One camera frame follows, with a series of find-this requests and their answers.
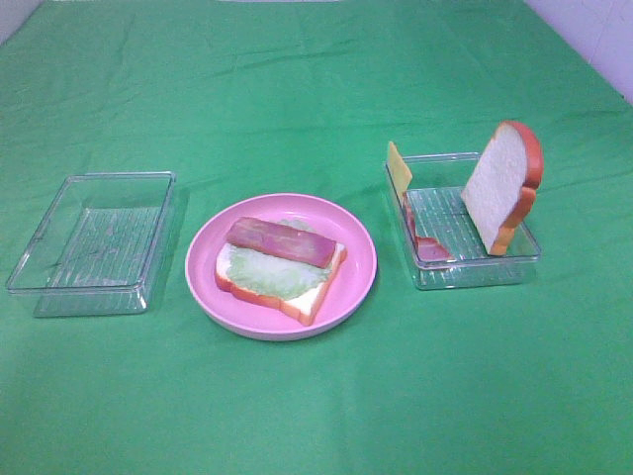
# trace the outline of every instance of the sandwich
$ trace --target sandwich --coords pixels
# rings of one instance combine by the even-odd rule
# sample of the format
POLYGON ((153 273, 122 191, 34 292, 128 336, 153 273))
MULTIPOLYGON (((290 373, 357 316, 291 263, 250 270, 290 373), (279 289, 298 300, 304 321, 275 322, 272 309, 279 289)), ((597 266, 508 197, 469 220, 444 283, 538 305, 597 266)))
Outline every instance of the sandwich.
POLYGON ((343 243, 303 222, 241 217, 226 233, 215 280, 236 299, 277 309, 310 326, 346 256, 343 243))

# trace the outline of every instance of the green tablecloth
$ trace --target green tablecloth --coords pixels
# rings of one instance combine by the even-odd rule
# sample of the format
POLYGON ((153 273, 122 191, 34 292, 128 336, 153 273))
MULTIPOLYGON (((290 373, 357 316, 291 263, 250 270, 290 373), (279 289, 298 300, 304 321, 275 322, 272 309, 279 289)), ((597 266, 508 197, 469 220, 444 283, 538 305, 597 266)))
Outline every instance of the green tablecloth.
POLYGON ((0 278, 69 174, 170 169, 189 201, 145 314, 0 295, 0 473, 632 473, 632 126, 519 1, 44 3, 0 47, 0 278), (546 153, 538 277, 418 291, 387 142, 478 151, 501 119, 546 153), (354 213, 379 272, 341 326, 271 343, 212 322, 184 259, 281 191, 354 213))

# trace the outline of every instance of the transparent tray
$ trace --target transparent tray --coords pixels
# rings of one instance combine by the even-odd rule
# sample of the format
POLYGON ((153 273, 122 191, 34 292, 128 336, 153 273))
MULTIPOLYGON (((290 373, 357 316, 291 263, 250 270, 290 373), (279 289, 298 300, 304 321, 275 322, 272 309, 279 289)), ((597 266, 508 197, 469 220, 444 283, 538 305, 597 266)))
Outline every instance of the transparent tray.
POLYGON ((65 179, 7 281, 36 317, 144 312, 169 234, 172 172, 65 179))
POLYGON ((479 154, 476 152, 405 156, 413 175, 407 199, 417 235, 435 238, 451 254, 447 260, 424 260, 417 253, 415 235, 408 225, 387 164, 388 188, 400 224, 413 284, 421 290, 480 287, 525 282, 535 275, 541 255, 525 223, 516 229, 506 255, 486 253, 460 193, 479 154))

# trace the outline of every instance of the bread slice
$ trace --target bread slice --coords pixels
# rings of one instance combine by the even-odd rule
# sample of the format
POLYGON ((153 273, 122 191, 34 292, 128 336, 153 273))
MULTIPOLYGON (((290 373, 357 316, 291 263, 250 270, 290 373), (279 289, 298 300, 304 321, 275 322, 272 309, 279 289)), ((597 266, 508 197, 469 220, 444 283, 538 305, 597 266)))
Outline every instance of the bread slice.
POLYGON ((230 248, 231 244, 226 243, 220 250, 216 259, 215 277, 218 288, 226 292, 230 292, 239 300, 280 310, 304 326, 312 325, 315 321, 315 317, 318 309, 323 303, 325 294, 336 277, 340 264, 347 256, 347 248, 344 244, 338 242, 336 244, 334 255, 332 256, 330 264, 331 271, 327 276, 327 280, 316 285, 316 287, 309 289, 299 297, 295 297, 290 300, 283 300, 282 298, 274 295, 258 294, 232 282, 227 275, 228 268, 230 267, 230 248))
POLYGON ((461 194, 488 254, 507 252, 534 204, 543 167, 534 133, 524 124, 501 122, 461 194))

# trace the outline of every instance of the ham slice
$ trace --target ham slice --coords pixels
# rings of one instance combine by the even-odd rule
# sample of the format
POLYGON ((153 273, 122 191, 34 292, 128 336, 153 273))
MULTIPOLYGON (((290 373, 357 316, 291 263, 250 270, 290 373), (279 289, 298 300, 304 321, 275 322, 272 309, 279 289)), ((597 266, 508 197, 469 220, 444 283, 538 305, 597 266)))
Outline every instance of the ham slice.
POLYGON ((336 250, 335 240, 317 233, 247 217, 233 223, 226 241, 321 269, 329 265, 336 250))

